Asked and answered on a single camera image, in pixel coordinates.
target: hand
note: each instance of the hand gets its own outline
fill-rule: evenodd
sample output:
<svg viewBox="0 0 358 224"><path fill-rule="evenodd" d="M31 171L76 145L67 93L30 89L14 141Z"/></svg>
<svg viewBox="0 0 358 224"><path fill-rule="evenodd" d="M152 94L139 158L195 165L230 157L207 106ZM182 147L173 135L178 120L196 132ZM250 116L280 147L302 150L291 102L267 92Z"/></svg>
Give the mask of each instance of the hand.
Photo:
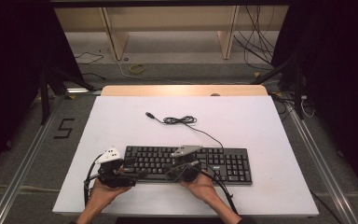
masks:
<svg viewBox="0 0 358 224"><path fill-rule="evenodd" d="M179 182L180 185L190 190L190 192L198 199L210 204L214 200L220 200L214 189L212 180L203 174L199 174L193 182Z"/></svg>
<svg viewBox="0 0 358 224"><path fill-rule="evenodd" d="M109 188L103 185L99 179L95 179L94 186L92 187L89 202L86 205L83 213L77 219L77 224L91 223L103 209L110 204L119 194L126 192L131 187L126 188Z"/></svg>

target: keyboard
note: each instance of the keyboard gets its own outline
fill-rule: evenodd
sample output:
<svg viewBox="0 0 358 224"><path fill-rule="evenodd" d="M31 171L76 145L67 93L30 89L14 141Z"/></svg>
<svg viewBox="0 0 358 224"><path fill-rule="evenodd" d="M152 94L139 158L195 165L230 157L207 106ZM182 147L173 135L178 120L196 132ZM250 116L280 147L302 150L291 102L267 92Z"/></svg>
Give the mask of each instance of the keyboard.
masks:
<svg viewBox="0 0 358 224"><path fill-rule="evenodd" d="M124 164L124 172L137 174L147 170L146 178L139 182L172 183L166 174L175 158L171 154L178 147L127 146L124 160L132 158L134 164ZM204 147L193 152L201 169L220 179L225 185L252 185L252 174L246 148Z"/></svg>

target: gray carpet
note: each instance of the gray carpet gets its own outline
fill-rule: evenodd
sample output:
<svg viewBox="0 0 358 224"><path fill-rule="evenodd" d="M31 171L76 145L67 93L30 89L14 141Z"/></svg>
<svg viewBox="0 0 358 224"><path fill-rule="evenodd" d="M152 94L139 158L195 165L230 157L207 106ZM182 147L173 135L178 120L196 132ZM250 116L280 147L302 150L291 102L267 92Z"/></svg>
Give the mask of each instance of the gray carpet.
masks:
<svg viewBox="0 0 358 224"><path fill-rule="evenodd" d="M124 77L116 64L80 65L83 73L94 73L105 77L105 80L93 75L85 75L88 83L97 87L105 85L141 85L141 84L177 84L164 80L141 80L139 78ZM129 65L123 64L123 71L129 75ZM174 81L190 81L197 84L251 82L255 80L254 72L258 72L245 64L146 64L146 70L141 75L132 75L142 78L166 78ZM73 83L66 83L67 87L75 87ZM269 91L276 91L276 82L266 85ZM58 196L62 182L71 164L72 158L84 127L92 109L95 95L76 95L75 99L64 100L53 120L47 137L36 156L5 223L68 223L76 220L75 217L63 217L51 212ZM277 112L283 111L282 104L276 103ZM281 115L283 127L295 152L300 169L310 187L328 206L339 216L337 209L328 195L326 187L310 158L305 144L300 138L294 122L286 113ZM72 119L65 122L65 127L72 128L68 138L57 139L55 136L66 135L59 131L63 119ZM36 99L34 107L30 109L26 119L12 139L12 149L3 152L0 156L0 197L5 186L17 171L23 156L31 145L41 120L41 104ZM344 158L338 156L335 141L325 127L324 122L317 117L306 118L307 125L315 141L329 162L340 186L348 195L355 214L358 216L358 180L351 167ZM29 190L26 186L36 187ZM337 223L327 210L316 201L321 214L313 218L296 217L256 217L257 223ZM204 220L215 223L216 220ZM155 219L155 218L120 218L117 223L200 223L193 219ZM94 223L112 223L111 217L98 217Z"/></svg>

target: white table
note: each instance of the white table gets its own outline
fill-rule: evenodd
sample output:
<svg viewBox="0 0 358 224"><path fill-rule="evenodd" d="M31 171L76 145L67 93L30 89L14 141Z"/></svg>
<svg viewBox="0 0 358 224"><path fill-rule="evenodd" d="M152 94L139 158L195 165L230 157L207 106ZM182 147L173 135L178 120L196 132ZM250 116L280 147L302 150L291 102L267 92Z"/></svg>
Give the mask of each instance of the white table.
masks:
<svg viewBox="0 0 358 224"><path fill-rule="evenodd" d="M83 181L93 160L111 146L203 145L219 147L185 125L159 119L191 115L195 128L224 147L248 148L252 186L227 187L240 215L314 217L319 214L269 96L100 96L92 108L76 154L53 208L79 214L84 209ZM223 191L216 187L220 197ZM137 183L103 210L116 217L216 217L214 211L178 184Z"/></svg>

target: floor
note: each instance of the floor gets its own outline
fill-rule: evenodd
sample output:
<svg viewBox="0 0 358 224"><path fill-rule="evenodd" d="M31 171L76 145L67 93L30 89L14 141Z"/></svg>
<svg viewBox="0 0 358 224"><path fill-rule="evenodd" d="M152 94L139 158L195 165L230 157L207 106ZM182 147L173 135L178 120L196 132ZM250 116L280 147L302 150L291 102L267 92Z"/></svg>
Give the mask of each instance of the floor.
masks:
<svg viewBox="0 0 358 224"><path fill-rule="evenodd" d="M270 42L274 44L278 32L268 32L266 35ZM93 74L85 75L85 79L90 83L142 84L141 81L124 80L125 77L122 76L128 74L129 66L134 63L145 64L147 71L145 77L153 77L154 74L159 74L165 79L178 80L178 77L182 77L182 74L191 74L193 78L185 81L191 80L200 84L215 83L216 80L226 83L246 83L252 81L258 74L265 74L268 71L265 68L269 68L259 58L250 53L244 53L243 48L236 41L233 42L230 59L223 60L215 32L133 33L125 48L123 60L119 62L122 67L118 67L118 64L113 61L104 34L67 34L67 37L82 72L94 73L94 75L101 75L106 78L106 80L102 80ZM239 71L243 71L246 63L257 64L257 66L263 66L264 69L249 70L245 79L236 77ZM229 71L235 78L221 75L225 71ZM110 77L112 73L116 74L116 77ZM268 91L278 91L276 87L278 78L273 78L265 83ZM60 99L57 97L51 99L53 109L57 105L58 119L49 124L46 139L40 143L40 149L31 160L30 167L24 174L16 197L10 203L8 213L4 218L5 223L68 223L70 220L76 219L75 217L63 217L51 213L66 171L72 161L71 155L73 156L76 152L77 143L87 122L88 112L90 112L95 100L95 95L74 94L74 96L76 97L75 100L61 99L60 104L65 106L58 105ZM0 200L7 193L7 186L13 182L13 177L18 175L17 171L22 165L22 159L29 156L28 150L35 144L34 138L38 136L41 129L40 106L40 101L35 99L27 119L12 139L11 150L3 152L0 156ZM340 209L327 187L328 184L325 183L315 165L307 149L308 146L302 139L304 136L298 131L296 115L292 113L290 107L286 108L279 102L276 102L276 107L277 112L282 112L283 127L310 189L333 210L333 213L340 220L346 220L340 216ZM308 115L310 115L311 108L307 108L307 110ZM73 135L70 139L54 140L54 136L62 134L58 131L58 127L60 127L63 118L76 120L76 122L71 123L71 128L74 130ZM312 118L306 116L300 122L300 125L305 125L310 131L314 144L321 151L328 168L337 181L337 185L347 198L350 208L358 220L358 180L351 167L346 163L345 158L339 156L339 148L335 145L334 137L329 133L328 127L324 125L323 119L319 118L317 113ZM255 219L257 223L337 223L322 203L316 199L315 203L320 208L321 214L314 218L256 217ZM121 219L117 223L136 223L139 220L130 221L132 222ZM173 220L165 221L166 223L174 222ZM157 223L155 219L150 218L144 218L142 222ZM112 223L112 218L99 217L95 223Z"/></svg>

